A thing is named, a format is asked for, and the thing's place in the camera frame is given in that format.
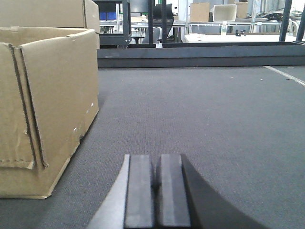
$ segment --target cardboard box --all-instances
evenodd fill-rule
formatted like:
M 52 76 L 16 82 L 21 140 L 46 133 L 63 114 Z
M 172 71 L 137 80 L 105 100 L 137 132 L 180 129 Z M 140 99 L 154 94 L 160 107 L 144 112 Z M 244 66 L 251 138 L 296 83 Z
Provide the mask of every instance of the cardboard box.
M 247 2 L 236 2 L 237 5 L 237 18 L 247 18 L 248 3 Z
M 0 197 L 51 195 L 99 108 L 91 29 L 0 28 Z
M 190 22 L 208 22 L 210 15 L 210 3 L 191 3 Z
M 131 22 L 142 22 L 142 21 L 147 21 L 146 16 L 139 16 L 139 17 L 130 17 Z
M 88 28 L 100 33 L 99 7 L 91 0 L 1 0 L 0 27 Z

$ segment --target white bin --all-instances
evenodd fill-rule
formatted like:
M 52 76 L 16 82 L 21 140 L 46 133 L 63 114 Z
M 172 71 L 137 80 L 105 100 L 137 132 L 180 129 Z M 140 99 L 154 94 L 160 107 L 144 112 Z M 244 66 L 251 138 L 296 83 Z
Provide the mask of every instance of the white bin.
M 232 5 L 214 5 L 213 21 L 235 21 L 237 14 L 237 6 Z

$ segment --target gray carpet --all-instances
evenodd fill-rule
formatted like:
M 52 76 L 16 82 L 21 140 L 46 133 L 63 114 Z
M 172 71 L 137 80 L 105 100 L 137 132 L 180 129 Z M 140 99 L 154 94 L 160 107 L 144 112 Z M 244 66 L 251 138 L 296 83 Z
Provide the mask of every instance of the gray carpet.
M 305 81 L 305 67 L 304 66 L 277 66 L 276 69 L 288 73 L 300 80 Z
M 305 225 L 305 88 L 263 67 L 100 69 L 100 112 L 53 195 L 0 199 L 2 229 L 83 229 L 124 154 L 187 154 L 273 229 Z

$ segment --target white table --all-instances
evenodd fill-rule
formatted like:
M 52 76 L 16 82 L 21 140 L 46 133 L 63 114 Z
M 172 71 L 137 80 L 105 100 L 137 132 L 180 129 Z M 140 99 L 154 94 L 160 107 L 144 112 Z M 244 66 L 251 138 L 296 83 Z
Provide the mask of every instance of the white table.
M 185 43 L 201 43 L 201 42 L 278 42 L 280 35 L 246 35 L 236 37 L 235 35 L 204 35 L 191 33 L 186 35 Z M 295 41 L 295 37 L 286 36 L 286 42 Z

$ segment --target plastic bottle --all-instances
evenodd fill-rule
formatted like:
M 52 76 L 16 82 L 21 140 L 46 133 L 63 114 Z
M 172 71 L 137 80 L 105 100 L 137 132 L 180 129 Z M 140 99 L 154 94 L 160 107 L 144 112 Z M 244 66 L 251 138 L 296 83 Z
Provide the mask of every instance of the plastic bottle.
M 224 21 L 221 26 L 220 35 L 225 36 L 226 34 L 227 34 L 227 22 Z

